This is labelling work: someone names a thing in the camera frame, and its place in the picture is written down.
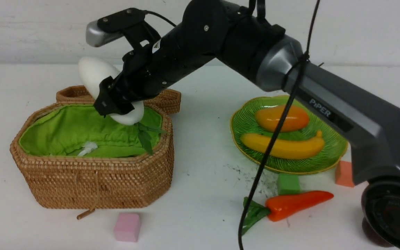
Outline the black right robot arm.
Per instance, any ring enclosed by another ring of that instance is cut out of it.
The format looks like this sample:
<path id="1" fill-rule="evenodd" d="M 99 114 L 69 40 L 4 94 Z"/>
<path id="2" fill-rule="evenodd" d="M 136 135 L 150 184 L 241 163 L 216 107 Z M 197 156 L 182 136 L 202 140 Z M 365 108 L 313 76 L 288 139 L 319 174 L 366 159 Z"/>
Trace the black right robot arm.
<path id="1" fill-rule="evenodd" d="M 362 226 L 400 249 L 399 107 L 309 62 L 308 50 L 266 21 L 263 0 L 248 7 L 192 0 L 163 37 L 145 21 L 147 13 L 129 8 L 87 25 L 92 47 L 122 37 L 132 46 L 118 76 L 95 81 L 100 115 L 131 113 L 133 103 L 155 98 L 217 58 L 265 92 L 287 92 L 349 141 L 353 182 L 369 183 Z"/>

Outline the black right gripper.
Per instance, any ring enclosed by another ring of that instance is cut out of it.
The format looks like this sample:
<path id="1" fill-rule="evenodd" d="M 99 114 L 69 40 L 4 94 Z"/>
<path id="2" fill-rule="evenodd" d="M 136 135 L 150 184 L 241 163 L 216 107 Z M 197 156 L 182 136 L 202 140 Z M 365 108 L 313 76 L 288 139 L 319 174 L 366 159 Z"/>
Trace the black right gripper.
<path id="1" fill-rule="evenodd" d="M 221 24 L 182 21 L 161 37 L 149 24 L 119 29 L 133 51 L 123 57 L 123 70 L 99 84 L 94 108 L 101 116 L 127 115 L 132 102 L 156 97 L 166 88 L 208 63 L 221 48 Z"/>

